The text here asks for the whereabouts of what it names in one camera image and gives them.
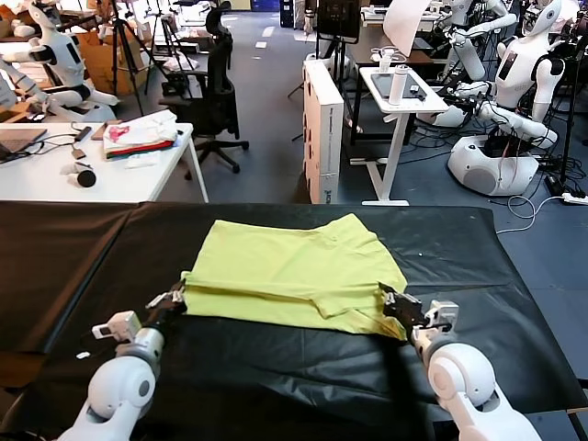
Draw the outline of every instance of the floor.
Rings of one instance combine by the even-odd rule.
[[[308,202],[300,185],[302,142],[291,139],[301,133],[302,93],[287,99],[288,92],[300,83],[301,61],[314,50],[313,42],[294,39],[295,31],[279,26],[274,13],[233,13],[223,19],[230,27],[234,49],[230,77],[235,84],[242,139],[251,149],[229,150],[241,165],[235,175],[214,156],[202,165],[211,202]],[[266,41],[265,49],[256,49],[258,41]],[[152,82],[148,95],[141,94],[147,111],[159,109],[159,81]],[[588,101],[580,100],[578,109]],[[124,118],[139,116],[133,96],[120,105]],[[364,100],[360,125],[377,126],[381,115],[372,101]],[[565,127],[554,127],[563,139]],[[585,117],[578,116],[574,127],[571,155],[588,163],[588,147],[581,140],[588,138]],[[381,148],[386,144],[360,144],[362,148]],[[402,161],[424,158],[448,152],[450,147],[438,149],[407,146]],[[447,156],[399,166],[392,198],[408,199],[412,205],[477,206],[492,209],[497,230],[525,226],[507,207],[492,204],[487,197],[461,187],[446,168]],[[163,200],[199,201],[197,188],[184,179],[179,165],[162,194]],[[530,185],[537,203],[549,196],[538,177]],[[364,167],[351,168],[342,157],[340,202],[360,203],[373,198],[368,172]],[[537,215],[533,228],[526,232],[499,236],[521,276],[543,311],[552,332],[578,377],[588,378],[588,207],[566,207],[550,201]],[[575,439],[565,413],[530,416],[543,439]],[[588,427],[588,418],[584,418]]]

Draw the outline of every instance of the black office chair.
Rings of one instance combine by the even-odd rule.
[[[190,122],[194,125],[193,137],[215,137],[227,130],[234,134],[235,139],[239,139],[235,88],[227,76],[232,36],[231,32],[221,25],[222,13],[230,8],[229,2],[223,2],[219,7],[212,8],[207,15],[206,28],[215,41],[209,53],[208,72],[183,71],[183,75],[196,76],[202,89],[202,97],[171,96],[159,101],[159,104],[170,107],[177,115],[178,122]],[[231,165],[234,173],[239,173],[239,165],[221,150],[238,146],[247,150],[249,141],[205,141],[196,146],[197,150],[202,151],[198,159],[202,162],[210,153],[215,152]]]

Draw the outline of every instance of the black table cover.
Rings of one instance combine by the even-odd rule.
[[[489,210],[145,203],[132,212],[60,333],[39,381],[20,398],[5,428],[61,430],[70,425],[92,373],[112,355],[74,359],[80,335],[114,312],[141,312],[148,300],[177,281],[181,270],[192,267],[215,220],[308,229],[349,212],[390,249],[409,281],[408,292],[425,306],[432,299],[459,304],[460,340],[491,360],[517,410],[534,413],[586,404],[497,240]],[[169,437],[177,435],[172,426],[185,427],[194,439],[243,439],[245,433],[255,433],[257,439],[278,433],[300,439],[301,427],[309,424],[306,439],[334,439],[333,426],[347,439],[354,433],[350,427],[361,424],[377,428],[382,439],[394,439],[392,433],[402,439],[402,422],[413,414],[405,369],[418,400],[432,403],[430,416],[447,416],[433,405],[413,348],[396,348],[394,340],[374,335],[185,316],[164,349],[163,374],[142,427],[164,424]],[[321,417],[311,416],[310,410]],[[329,428],[323,431],[324,422]],[[247,432],[251,427],[264,430]]]
[[[131,208],[0,202],[0,351],[49,350]]]

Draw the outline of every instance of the white desk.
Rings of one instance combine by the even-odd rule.
[[[396,119],[396,127],[392,136],[392,143],[390,145],[390,151],[388,152],[388,158],[385,161],[374,160],[352,162],[352,165],[365,165],[369,171],[371,182],[376,190],[378,200],[376,201],[364,201],[364,205],[408,205],[408,202],[390,200],[390,191],[392,189],[392,182],[396,175],[396,167],[398,166],[398,160],[402,150],[402,140],[404,138],[404,132],[406,131],[406,123],[408,122],[409,115],[411,113],[433,113],[433,112],[444,112],[448,109],[445,102],[441,97],[435,93],[435,91],[424,82],[414,70],[409,71],[409,75],[421,88],[420,94],[425,95],[425,100],[421,101],[416,98],[403,98],[398,106],[393,106],[384,99],[379,93],[374,81],[372,80],[372,74],[379,74],[378,67],[362,67],[359,69],[364,82],[369,89],[371,95],[374,96],[376,103],[382,113],[388,116],[384,119],[386,122],[391,122]],[[378,164],[385,164],[386,169],[384,170],[384,177],[379,175]]]
[[[77,124],[93,128],[92,133],[102,124]],[[178,135],[176,147],[160,152],[158,164],[126,168],[126,159],[106,160],[102,141],[92,141],[92,133],[86,135],[76,147],[82,149],[86,158],[80,160],[90,164],[96,173],[93,187],[83,188],[71,176],[62,175],[62,168],[72,164],[72,148],[59,147],[43,155],[31,155],[15,161],[0,164],[0,200],[42,200],[61,202],[143,202],[156,200],[164,188],[175,165],[184,155],[188,167],[198,179],[202,197],[209,201],[204,180],[198,164],[198,157],[192,142],[192,124],[176,124],[183,133]],[[69,123],[44,124],[0,124],[0,130],[47,129],[44,137],[61,133],[73,133]],[[73,138],[63,137],[51,140],[63,143]],[[34,152],[39,145],[30,147]]]

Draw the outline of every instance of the yellow shirt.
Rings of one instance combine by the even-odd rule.
[[[378,288],[406,279],[354,214],[313,230],[217,220],[182,278],[188,314],[406,339]]]

